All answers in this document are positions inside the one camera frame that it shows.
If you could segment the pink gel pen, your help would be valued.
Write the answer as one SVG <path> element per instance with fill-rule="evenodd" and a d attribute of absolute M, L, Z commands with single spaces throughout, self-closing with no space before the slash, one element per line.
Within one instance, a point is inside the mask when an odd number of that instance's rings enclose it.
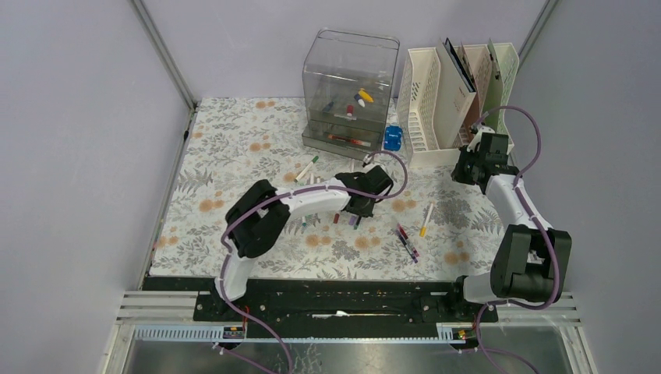
<path fill-rule="evenodd" d="M 410 249 L 410 252 L 413 254 L 413 256 L 416 257 L 416 258 L 419 258 L 420 255 L 419 255 L 417 249 L 413 245 L 411 239 L 409 238 L 408 234 L 405 232 L 404 228 L 399 223 L 397 223 L 397 229 L 398 229 L 398 232 L 399 232 L 400 236 L 403 238 L 404 242 L 406 243 L 406 245 Z"/>

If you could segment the pink clipboard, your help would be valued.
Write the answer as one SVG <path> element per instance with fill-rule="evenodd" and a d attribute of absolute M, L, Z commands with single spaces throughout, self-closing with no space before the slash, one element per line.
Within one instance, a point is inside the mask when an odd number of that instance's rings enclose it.
<path fill-rule="evenodd" d="M 458 56 L 475 88 L 475 97 L 459 132 L 462 143 L 468 145 L 474 136 L 470 132 L 471 125 L 482 115 L 483 105 L 490 84 L 492 62 L 485 44 L 468 46 L 462 44 L 458 48 Z"/>

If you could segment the dark purple gel pen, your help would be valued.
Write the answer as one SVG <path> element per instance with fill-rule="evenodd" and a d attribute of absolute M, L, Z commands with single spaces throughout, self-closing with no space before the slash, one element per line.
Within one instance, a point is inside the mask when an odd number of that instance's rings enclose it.
<path fill-rule="evenodd" d="M 402 245 L 405 247 L 405 250 L 407 251 L 408 255 L 411 257 L 413 263 L 417 263 L 418 262 L 417 256 L 413 252 L 410 245 L 407 243 L 404 236 L 399 231 L 396 231 L 395 234 L 397 235 L 397 237 L 398 237 L 399 241 L 402 243 Z"/>

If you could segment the green clipboard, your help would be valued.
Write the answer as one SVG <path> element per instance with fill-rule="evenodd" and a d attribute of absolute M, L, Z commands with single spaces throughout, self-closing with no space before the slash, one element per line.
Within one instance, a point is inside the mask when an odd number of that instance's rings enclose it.
<path fill-rule="evenodd" d="M 519 57 L 512 43 L 487 43 L 491 62 L 490 84 L 483 112 L 496 106 L 508 105 L 518 72 Z"/>

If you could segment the red gel pen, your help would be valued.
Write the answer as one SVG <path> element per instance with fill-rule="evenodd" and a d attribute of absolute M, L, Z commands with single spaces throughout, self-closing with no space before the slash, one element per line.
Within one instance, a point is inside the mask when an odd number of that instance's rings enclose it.
<path fill-rule="evenodd" d="M 370 146 L 371 146 L 371 142 L 367 142 L 367 141 L 360 140 L 360 139 L 354 139 L 354 138 L 346 137 L 346 136 L 337 136 L 337 135 L 329 134 L 329 135 L 327 136 L 327 138 L 328 138 L 328 139 L 331 139 L 331 140 L 336 140 L 336 141 L 342 141 L 342 142 L 345 142 L 345 143 L 350 143 L 350 144 L 352 144 L 352 145 L 356 145 L 356 146 L 366 146 L 366 147 L 370 147 Z"/>

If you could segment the beige notebook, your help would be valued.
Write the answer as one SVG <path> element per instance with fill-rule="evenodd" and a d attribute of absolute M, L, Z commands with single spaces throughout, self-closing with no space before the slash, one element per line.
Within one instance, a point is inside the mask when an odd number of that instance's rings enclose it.
<path fill-rule="evenodd" d="M 437 46 L 440 80 L 433 116 L 433 129 L 439 148 L 451 148 L 475 97 L 475 88 L 458 59 L 449 39 Z"/>

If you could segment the blue cap small bottle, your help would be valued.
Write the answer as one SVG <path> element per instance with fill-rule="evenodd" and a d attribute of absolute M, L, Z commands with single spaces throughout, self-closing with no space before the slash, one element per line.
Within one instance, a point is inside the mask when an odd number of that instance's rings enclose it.
<path fill-rule="evenodd" d="M 366 106 L 366 102 L 365 102 L 364 99 L 363 99 L 362 97 L 360 97 L 358 94 L 356 94 L 356 95 L 354 96 L 354 99 L 355 99 L 355 101 L 358 103 L 358 105 L 359 105 L 361 108 L 364 108 L 364 107 Z"/>

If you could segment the yellow small bottle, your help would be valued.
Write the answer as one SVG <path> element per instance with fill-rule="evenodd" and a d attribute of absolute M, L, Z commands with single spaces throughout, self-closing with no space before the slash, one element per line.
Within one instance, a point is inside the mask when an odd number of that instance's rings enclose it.
<path fill-rule="evenodd" d="M 358 94 L 360 97 L 362 97 L 366 103 L 367 103 L 367 102 L 369 102 L 369 103 L 373 103 L 373 102 L 374 102 L 374 99 L 373 99 L 373 98 L 372 98 L 372 97 L 371 97 L 366 91 L 364 91 L 364 90 L 360 90 L 357 94 Z"/>

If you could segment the clear acrylic drawer organizer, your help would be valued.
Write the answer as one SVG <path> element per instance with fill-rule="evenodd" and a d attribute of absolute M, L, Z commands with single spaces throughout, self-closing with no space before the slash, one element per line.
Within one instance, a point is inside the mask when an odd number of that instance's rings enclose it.
<path fill-rule="evenodd" d="M 323 28 L 305 58 L 302 84 L 307 123 L 304 146 L 361 159 L 384 141 L 400 42 L 395 37 Z M 361 108 L 354 96 L 373 103 Z M 346 107 L 354 116 L 346 116 Z M 329 134 L 371 142 L 370 147 L 328 139 Z"/>

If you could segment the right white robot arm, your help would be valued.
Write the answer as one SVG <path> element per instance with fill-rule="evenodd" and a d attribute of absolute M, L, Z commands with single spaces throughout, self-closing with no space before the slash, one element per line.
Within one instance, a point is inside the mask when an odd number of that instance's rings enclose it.
<path fill-rule="evenodd" d="M 519 170 L 509 165 L 509 139 L 479 131 L 460 149 L 451 176 L 477 185 L 493 204 L 505 232 L 488 273 L 458 279 L 461 291 L 447 300 L 451 317 L 466 321 L 478 303 L 513 302 L 542 309 L 561 295 L 572 239 L 546 221 L 525 191 Z"/>

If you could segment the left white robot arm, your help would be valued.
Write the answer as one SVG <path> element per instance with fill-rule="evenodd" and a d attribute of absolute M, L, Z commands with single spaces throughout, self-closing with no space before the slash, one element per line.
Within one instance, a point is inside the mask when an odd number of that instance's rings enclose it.
<path fill-rule="evenodd" d="M 279 189 L 262 179 L 225 214 L 221 243 L 228 254 L 214 280 L 212 310 L 224 320 L 234 319 L 255 260 L 270 251 L 290 221 L 304 216 L 345 211 L 373 216 L 374 206 L 390 195 L 394 181 L 380 166 L 367 171 L 339 173 L 323 182 L 297 189 Z"/>

